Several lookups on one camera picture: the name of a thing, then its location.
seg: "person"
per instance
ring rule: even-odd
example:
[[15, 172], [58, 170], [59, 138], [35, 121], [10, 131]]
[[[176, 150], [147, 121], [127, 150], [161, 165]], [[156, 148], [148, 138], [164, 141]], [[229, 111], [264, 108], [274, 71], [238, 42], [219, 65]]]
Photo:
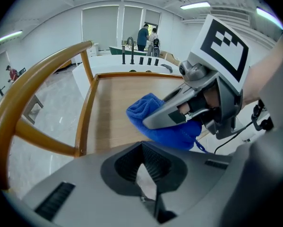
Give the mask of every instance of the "person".
[[152, 33], [149, 37], [150, 44], [149, 44], [149, 48], [148, 48], [148, 51], [147, 51], [147, 54], [146, 54], [147, 56], [152, 55], [152, 51], [153, 51], [153, 48], [154, 48], [154, 40], [157, 40], [157, 39], [158, 39], [157, 29], [153, 28]]
[[11, 78], [11, 79], [9, 79], [8, 82], [10, 82], [10, 81], [15, 82], [16, 79], [18, 78], [17, 70], [11, 68], [9, 65], [7, 66], [6, 70], [10, 71], [9, 74], [10, 74], [10, 78]]
[[[252, 102], [259, 100], [259, 92], [275, 74], [283, 62], [283, 35], [274, 48], [261, 61], [250, 67], [243, 85], [242, 108]], [[219, 106], [219, 96], [216, 87], [211, 87], [204, 92], [206, 103], [209, 107]], [[179, 106], [182, 114], [190, 111], [188, 103]]]
[[144, 51], [146, 47], [146, 41], [149, 39], [148, 32], [149, 25], [145, 24], [138, 32], [137, 47], [139, 51]]

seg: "ceiling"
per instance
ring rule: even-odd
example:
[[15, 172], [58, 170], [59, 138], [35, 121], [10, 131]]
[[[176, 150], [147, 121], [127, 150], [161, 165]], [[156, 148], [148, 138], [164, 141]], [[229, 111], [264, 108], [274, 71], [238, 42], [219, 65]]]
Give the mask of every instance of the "ceiling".
[[[51, 17], [68, 10], [70, 8], [105, 0], [18, 0], [10, 9], [0, 26], [0, 37], [12, 33], [13, 31], [23, 30], [20, 39], [35, 29], [38, 25]], [[256, 7], [272, 13], [271, 9], [262, 0], [121, 0], [137, 1], [163, 8], [169, 12], [177, 14], [185, 21], [197, 20], [202, 18], [212, 10], [236, 11], [248, 16], [246, 26], [257, 30], [273, 40], [278, 40], [281, 30], [270, 21], [260, 17], [255, 13]], [[199, 1], [208, 1], [210, 8], [188, 9], [180, 8], [183, 4]]]

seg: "ceiling light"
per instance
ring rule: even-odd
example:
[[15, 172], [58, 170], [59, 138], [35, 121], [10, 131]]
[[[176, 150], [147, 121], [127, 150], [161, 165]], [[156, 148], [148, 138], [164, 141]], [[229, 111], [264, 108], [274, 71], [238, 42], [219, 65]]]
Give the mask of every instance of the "ceiling light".
[[17, 31], [17, 32], [11, 33], [11, 34], [9, 34], [9, 35], [6, 35], [6, 36], [4, 36], [4, 37], [0, 38], [0, 42], [1, 42], [2, 40], [8, 39], [8, 38], [10, 38], [10, 37], [12, 37], [12, 36], [19, 35], [19, 34], [21, 34], [22, 32], [23, 32], [23, 31], [22, 31], [22, 30], [20, 30], [20, 31]]
[[180, 8], [181, 9], [194, 9], [194, 8], [203, 8], [203, 7], [210, 7], [208, 2], [198, 2], [198, 3], [193, 3], [193, 4], [188, 4], [188, 5], [182, 5]]
[[275, 25], [277, 25], [279, 28], [283, 29], [283, 24], [273, 15], [270, 13], [265, 12], [264, 10], [257, 8], [257, 13], [264, 18], [267, 18], [268, 20], [272, 21]]

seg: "person in red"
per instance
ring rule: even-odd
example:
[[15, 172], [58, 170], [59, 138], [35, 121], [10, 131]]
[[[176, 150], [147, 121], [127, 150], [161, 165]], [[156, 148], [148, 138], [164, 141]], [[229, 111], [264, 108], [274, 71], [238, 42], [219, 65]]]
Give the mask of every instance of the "person in red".
[[15, 82], [16, 79], [18, 79], [17, 70], [12, 69], [9, 65], [7, 66], [6, 70], [10, 71], [9, 74], [10, 74], [11, 79], [8, 80], [8, 82], [10, 82], [10, 81]]

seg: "white counter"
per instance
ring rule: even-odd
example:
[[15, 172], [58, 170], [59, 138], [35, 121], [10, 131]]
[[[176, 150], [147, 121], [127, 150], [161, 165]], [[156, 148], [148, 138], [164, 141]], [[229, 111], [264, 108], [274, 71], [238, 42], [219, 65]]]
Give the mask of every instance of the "white counter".
[[[149, 56], [143, 56], [143, 57], [144, 57], [143, 65], [139, 65], [140, 55], [134, 55], [134, 65], [130, 64], [131, 55], [125, 55], [125, 59], [126, 59], [125, 65], [122, 65], [122, 55], [106, 55], [106, 56], [89, 57], [89, 62], [93, 75], [98, 73], [107, 73], [107, 72], [128, 72], [130, 70], [135, 70], [138, 72], [146, 72], [147, 70], [150, 70], [151, 72], [156, 72], [156, 73], [181, 76], [178, 66], [164, 59], [156, 58], [156, 57], [151, 57], [152, 62], [151, 65], [149, 66], [147, 65], [147, 60]], [[156, 59], [159, 59], [158, 66], [154, 65]], [[170, 73], [170, 71], [167, 68], [160, 66], [161, 64], [166, 64], [171, 66], [173, 72]], [[82, 97], [85, 99], [88, 90], [90, 88], [90, 83], [88, 81], [83, 63], [77, 66], [72, 71], [72, 73], [77, 83], [78, 89]]]

